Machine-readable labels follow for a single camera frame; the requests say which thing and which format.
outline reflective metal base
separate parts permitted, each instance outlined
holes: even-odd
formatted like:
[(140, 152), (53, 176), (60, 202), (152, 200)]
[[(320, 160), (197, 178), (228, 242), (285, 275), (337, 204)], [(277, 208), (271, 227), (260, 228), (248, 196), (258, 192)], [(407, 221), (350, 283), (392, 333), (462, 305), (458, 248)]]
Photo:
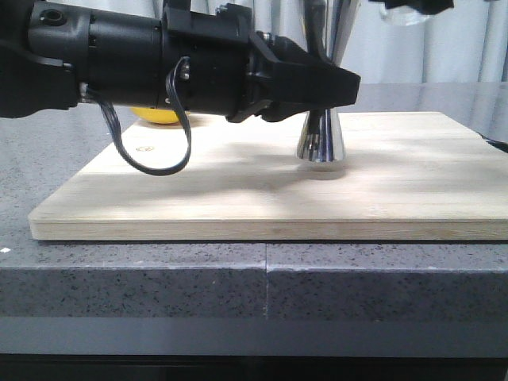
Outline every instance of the reflective metal base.
[(345, 158), (337, 109), (313, 110), (307, 115), (297, 156), (313, 163), (336, 163)]

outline yellow ball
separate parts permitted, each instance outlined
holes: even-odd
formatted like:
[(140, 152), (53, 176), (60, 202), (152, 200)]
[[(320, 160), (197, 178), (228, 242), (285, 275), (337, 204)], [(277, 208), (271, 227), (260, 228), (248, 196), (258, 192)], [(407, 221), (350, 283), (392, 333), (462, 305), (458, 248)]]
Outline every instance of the yellow ball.
[(151, 123), (157, 123), (159, 125), (171, 125), (173, 123), (179, 122), (175, 111), (145, 109), (143, 107), (131, 107), (131, 110), (141, 119)]

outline silver object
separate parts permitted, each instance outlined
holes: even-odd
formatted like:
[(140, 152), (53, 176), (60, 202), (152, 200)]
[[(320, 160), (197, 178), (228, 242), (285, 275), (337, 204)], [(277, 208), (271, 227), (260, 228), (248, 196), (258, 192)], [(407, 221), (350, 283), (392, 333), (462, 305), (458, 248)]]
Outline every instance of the silver object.
[(417, 10), (414, 10), (410, 6), (399, 6), (387, 10), (384, 3), (379, 5), (379, 14), (381, 19), (386, 21), (388, 24), (397, 26), (409, 26), (417, 25), (422, 22), (426, 22), (430, 19), (430, 15), (421, 14)]
[(79, 97), (81, 103), (93, 103), (88, 95), (88, 83), (81, 82), (79, 84)]
[(267, 32), (264, 32), (263, 33), (263, 40), (265, 40), (266, 42), (271, 42), (273, 39), (273, 35), (271, 33), (267, 33)]
[[(351, 35), (360, 0), (301, 0), (310, 53), (339, 66)], [(337, 109), (310, 111), (297, 156), (311, 163), (336, 163), (345, 158)]]
[(191, 66), (188, 62), (182, 64), (182, 69), (180, 70), (180, 78), (184, 81), (191, 79)]
[(228, 7), (226, 5), (221, 5), (219, 6), (216, 10), (215, 10), (215, 14), (216, 15), (219, 15), (220, 13), (222, 12), (227, 12), (228, 11)]

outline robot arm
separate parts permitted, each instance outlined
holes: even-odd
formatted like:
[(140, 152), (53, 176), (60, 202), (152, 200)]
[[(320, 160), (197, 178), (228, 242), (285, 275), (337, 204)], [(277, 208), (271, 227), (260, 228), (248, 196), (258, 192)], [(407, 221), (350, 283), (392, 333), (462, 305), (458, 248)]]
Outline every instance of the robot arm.
[[(452, 0), (386, 0), (438, 13)], [(184, 110), (241, 122), (281, 121), (356, 101), (360, 77), (286, 37), (255, 32), (251, 10), (228, 4), (216, 15), (191, 0), (165, 0), (161, 20), (44, 0), (0, 2), (0, 117), (99, 102), (121, 146), (112, 104)], [(186, 128), (189, 143), (190, 128)], [(177, 170), (146, 171), (154, 175)]]

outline screw hole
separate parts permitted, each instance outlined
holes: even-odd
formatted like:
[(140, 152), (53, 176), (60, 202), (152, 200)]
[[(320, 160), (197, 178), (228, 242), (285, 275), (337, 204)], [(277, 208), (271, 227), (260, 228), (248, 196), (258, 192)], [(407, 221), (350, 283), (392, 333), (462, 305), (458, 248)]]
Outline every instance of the screw hole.
[(40, 20), (46, 25), (60, 26), (67, 22), (65, 15), (59, 10), (45, 10), (40, 14)]
[(97, 37), (96, 36), (89, 36), (88, 37), (88, 46), (95, 47), (97, 46)]

